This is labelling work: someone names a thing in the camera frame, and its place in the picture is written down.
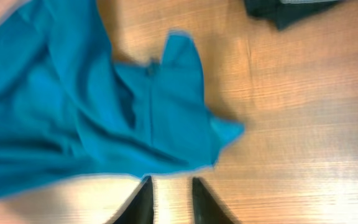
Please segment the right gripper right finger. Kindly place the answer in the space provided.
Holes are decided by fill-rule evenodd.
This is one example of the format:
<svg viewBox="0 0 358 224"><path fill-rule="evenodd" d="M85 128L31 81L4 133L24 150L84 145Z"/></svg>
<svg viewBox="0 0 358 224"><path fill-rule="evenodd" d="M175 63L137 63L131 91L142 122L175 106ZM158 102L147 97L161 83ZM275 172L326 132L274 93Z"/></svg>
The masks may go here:
<svg viewBox="0 0 358 224"><path fill-rule="evenodd" d="M194 224L238 224L228 208L216 200L214 192L199 177L192 178Z"/></svg>

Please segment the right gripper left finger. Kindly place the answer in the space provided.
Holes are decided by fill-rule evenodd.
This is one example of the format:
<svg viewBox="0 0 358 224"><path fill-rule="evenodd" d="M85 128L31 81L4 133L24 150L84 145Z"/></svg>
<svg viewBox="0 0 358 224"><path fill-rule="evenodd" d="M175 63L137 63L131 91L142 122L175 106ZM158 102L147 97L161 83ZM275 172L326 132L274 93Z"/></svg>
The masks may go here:
<svg viewBox="0 0 358 224"><path fill-rule="evenodd" d="M153 224L154 187L151 176L142 179L121 208L105 224Z"/></svg>

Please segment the blue polo shirt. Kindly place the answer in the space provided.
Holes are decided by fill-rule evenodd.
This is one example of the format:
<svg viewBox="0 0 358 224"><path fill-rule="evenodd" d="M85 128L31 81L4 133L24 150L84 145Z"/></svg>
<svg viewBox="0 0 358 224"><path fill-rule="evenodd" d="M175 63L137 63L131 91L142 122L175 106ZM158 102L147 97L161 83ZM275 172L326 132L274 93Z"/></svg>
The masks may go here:
<svg viewBox="0 0 358 224"><path fill-rule="evenodd" d="M111 59L95 1L30 1L0 25L0 197L81 174L193 171L243 132L206 107L185 32L134 65Z"/></svg>

